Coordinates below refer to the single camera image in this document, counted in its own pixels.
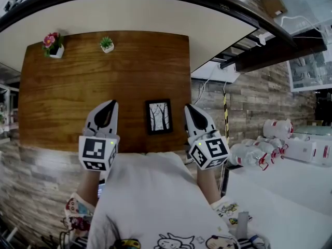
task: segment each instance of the yellow black tape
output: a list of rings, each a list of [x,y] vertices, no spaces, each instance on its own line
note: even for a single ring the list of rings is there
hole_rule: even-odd
[[[225,111],[225,137],[226,137],[227,144],[228,144],[228,142],[229,142],[228,110],[227,110],[226,93],[225,92],[224,92],[224,111]]]

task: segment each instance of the tree drawing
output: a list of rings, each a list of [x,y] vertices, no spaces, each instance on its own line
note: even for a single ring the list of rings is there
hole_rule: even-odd
[[[169,129],[170,124],[167,103],[151,103],[149,106],[152,131]]]

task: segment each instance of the wooden table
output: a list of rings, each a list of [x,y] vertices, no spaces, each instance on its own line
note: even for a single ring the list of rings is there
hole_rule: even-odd
[[[115,45],[100,48],[102,37]],[[119,103],[120,152],[183,149],[184,106],[191,101],[187,36],[140,31],[84,33],[65,37],[62,59],[44,57],[42,43],[27,47],[19,96],[22,145],[78,151],[88,113]],[[170,99],[173,132],[148,135],[145,101]]]

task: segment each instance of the patterned sleeve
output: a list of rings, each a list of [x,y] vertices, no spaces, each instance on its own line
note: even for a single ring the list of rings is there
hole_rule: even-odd
[[[84,201],[77,193],[71,195],[65,207],[69,233],[66,248],[71,248],[73,244],[86,247],[94,209],[93,205]]]
[[[232,235],[236,235],[236,229],[238,224],[238,216],[240,212],[244,210],[229,197],[222,197],[219,201],[211,204],[211,208],[223,219],[229,228],[229,232]],[[261,234],[251,229],[251,220],[253,218],[249,215],[248,218],[248,233],[247,238],[257,248],[270,248],[269,240]]]

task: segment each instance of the potted plant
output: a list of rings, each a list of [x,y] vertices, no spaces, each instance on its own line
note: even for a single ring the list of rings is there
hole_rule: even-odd
[[[100,41],[100,47],[102,47],[104,53],[112,52],[114,50],[114,44],[109,37],[104,37]]]
[[[46,57],[61,58],[64,52],[63,37],[60,33],[48,34],[44,39],[43,50]]]

